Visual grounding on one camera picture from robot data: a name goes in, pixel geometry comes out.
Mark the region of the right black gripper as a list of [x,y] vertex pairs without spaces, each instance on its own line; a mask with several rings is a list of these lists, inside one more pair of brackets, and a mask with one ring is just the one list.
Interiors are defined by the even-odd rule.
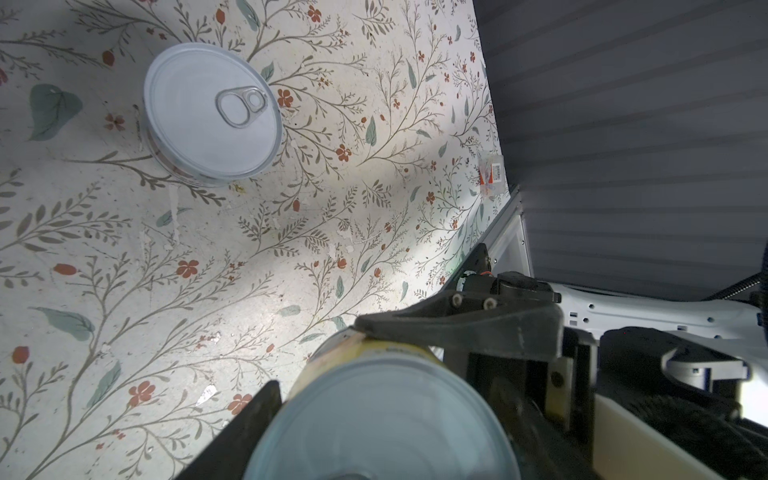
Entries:
[[598,343],[565,341],[562,350],[556,304],[440,292],[402,310],[361,315],[353,329],[447,350],[447,368],[501,423],[522,479],[599,477],[593,466]]

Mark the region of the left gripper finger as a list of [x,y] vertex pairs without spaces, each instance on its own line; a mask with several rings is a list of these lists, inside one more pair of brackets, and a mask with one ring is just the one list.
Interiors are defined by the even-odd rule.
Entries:
[[177,479],[243,479],[258,442],[281,407],[280,384],[271,380],[177,476]]

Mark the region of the yellow pull-tab can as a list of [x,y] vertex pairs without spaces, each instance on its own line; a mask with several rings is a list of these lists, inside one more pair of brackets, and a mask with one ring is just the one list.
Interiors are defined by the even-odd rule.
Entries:
[[426,347],[325,341],[259,440],[247,479],[518,479],[488,403]]

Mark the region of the light blue pull-tab can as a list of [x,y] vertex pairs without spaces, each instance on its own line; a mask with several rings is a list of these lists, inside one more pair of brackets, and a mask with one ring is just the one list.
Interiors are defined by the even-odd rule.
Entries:
[[220,47],[184,43],[157,55],[145,75],[142,107],[152,156],[190,186],[247,180],[280,151],[275,95],[246,61]]

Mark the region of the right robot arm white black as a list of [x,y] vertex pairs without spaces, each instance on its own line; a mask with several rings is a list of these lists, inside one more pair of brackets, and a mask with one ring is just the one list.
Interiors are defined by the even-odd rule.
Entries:
[[523,479],[767,475],[765,271],[675,302],[496,273],[479,245],[439,293],[353,327],[442,348]]

